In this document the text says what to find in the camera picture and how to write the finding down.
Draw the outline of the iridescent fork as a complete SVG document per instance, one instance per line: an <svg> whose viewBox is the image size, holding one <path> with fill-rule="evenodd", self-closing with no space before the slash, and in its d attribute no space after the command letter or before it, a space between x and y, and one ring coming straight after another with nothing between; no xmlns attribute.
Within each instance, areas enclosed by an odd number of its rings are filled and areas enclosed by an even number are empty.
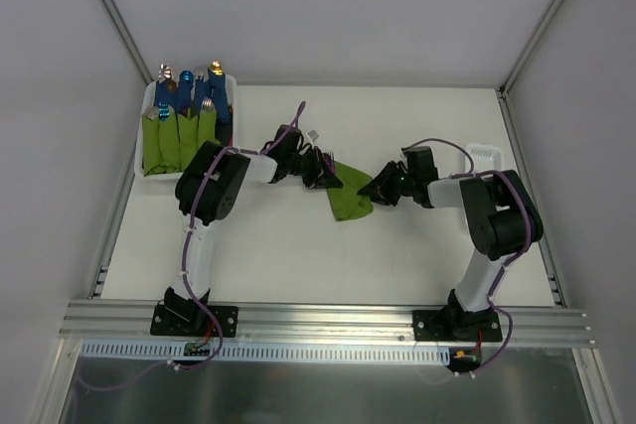
<svg viewBox="0 0 636 424"><path fill-rule="evenodd" d="M332 152L324 152L323 153L323 159L324 162L327 166L327 168L333 173L336 173L336 168L337 168L337 163L334 159L333 153Z"/></svg>

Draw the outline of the green paper napkin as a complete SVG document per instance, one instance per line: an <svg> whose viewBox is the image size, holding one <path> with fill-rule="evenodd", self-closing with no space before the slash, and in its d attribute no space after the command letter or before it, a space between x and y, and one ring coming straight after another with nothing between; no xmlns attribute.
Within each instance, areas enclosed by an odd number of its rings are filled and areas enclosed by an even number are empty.
<svg viewBox="0 0 636 424"><path fill-rule="evenodd" d="M374 211L369 197L359 195L359 190L372 180L371 176L337 162L336 177L343 186L340 189L327 190L329 205L336 221L360 219Z"/></svg>

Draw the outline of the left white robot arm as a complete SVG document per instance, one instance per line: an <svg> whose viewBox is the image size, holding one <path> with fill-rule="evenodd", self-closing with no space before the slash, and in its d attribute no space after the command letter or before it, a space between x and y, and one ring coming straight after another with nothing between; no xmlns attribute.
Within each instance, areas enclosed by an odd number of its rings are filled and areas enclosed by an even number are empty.
<svg viewBox="0 0 636 424"><path fill-rule="evenodd" d="M177 274L155 306L150 334L224 337L237 333L239 309L209 302L210 272L221 221L245 182L276 184L297 176L309 190L341 190L331 155L306 144L293 125L281 125L258 152L207 141L182 173L175 198L182 213L183 249Z"/></svg>

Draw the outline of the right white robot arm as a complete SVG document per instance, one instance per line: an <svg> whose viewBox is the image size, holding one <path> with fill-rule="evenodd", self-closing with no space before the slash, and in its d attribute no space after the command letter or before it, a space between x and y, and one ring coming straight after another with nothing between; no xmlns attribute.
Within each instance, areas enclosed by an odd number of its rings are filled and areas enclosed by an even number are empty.
<svg viewBox="0 0 636 424"><path fill-rule="evenodd" d="M512 263L543 237L536 206L513 170L442 179L429 147L412 146L402 152L403 162L388 162L359 194L384 206L410 198L425 209L461 210L474 246L446 304L435 312L412 312L414 338L418 342L501 342L501 313L493 298Z"/></svg>

